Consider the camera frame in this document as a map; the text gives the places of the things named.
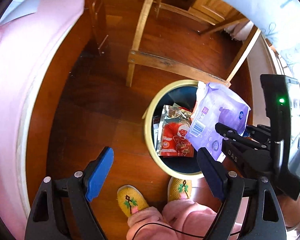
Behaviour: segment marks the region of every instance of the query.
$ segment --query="pink pants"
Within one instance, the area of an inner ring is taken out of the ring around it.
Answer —
[[[216,213],[209,207],[190,199],[180,199],[165,205],[162,215],[155,207],[149,207],[133,214],[128,219],[130,227],[126,239],[132,240],[136,231],[146,223],[159,223],[179,231],[197,236],[204,236],[212,224]],[[241,224],[235,224],[232,233],[240,231]],[[237,239],[238,234],[230,240]],[[159,225],[146,225],[140,229],[134,240],[198,240]]]

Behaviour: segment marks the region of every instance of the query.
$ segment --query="wire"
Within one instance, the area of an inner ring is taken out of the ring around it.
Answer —
[[[191,234],[188,234],[188,233],[185,233],[185,232],[176,230],[176,229],[174,229],[174,228],[171,228],[171,227],[166,226],[166,225],[163,225],[163,224],[159,224],[159,223],[146,223],[146,224],[144,224],[143,226],[141,226],[141,227],[135,232],[135,234],[134,234],[132,240],[134,240],[134,238],[135,238],[136,234],[139,232],[139,230],[140,230],[141,228],[147,226],[147,225],[159,225],[159,226],[162,226],[162,227],[165,227],[165,228],[169,228],[169,229],[171,229],[171,230],[173,230],[173,231],[176,231],[176,232],[178,232],[178,233],[184,234],[184,235],[186,235],[186,236],[192,236],[192,237],[197,237],[197,238],[202,238],[202,239],[204,239],[204,236],[191,235]],[[235,233],[232,233],[232,234],[230,234],[230,236],[236,235],[236,234],[238,234],[238,233],[240,233],[240,231],[235,232]]]

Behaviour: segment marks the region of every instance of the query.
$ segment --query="trash can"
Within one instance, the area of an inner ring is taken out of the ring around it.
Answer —
[[[173,82],[157,93],[144,114],[144,138],[152,159],[167,174],[178,179],[199,179],[203,174],[197,164],[197,152],[194,157],[162,157],[154,148],[153,117],[161,116],[164,105],[173,103],[187,109],[193,109],[196,101],[198,81],[180,80]]]

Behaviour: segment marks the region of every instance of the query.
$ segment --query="knitted shoe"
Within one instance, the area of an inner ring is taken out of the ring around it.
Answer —
[[[127,217],[149,207],[142,194],[130,185],[122,186],[117,190],[117,201]]]
[[[177,199],[190,198],[192,191],[191,180],[176,179],[171,177],[168,186],[168,202]]]

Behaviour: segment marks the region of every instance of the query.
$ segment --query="blue gripper pad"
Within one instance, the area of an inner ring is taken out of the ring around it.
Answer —
[[[99,157],[91,161],[84,170],[85,198],[91,202],[101,191],[103,183],[108,176],[114,159],[113,149],[105,147]]]
[[[220,162],[213,159],[206,148],[200,148],[197,162],[214,197],[221,201],[226,198],[228,178],[226,169]]]

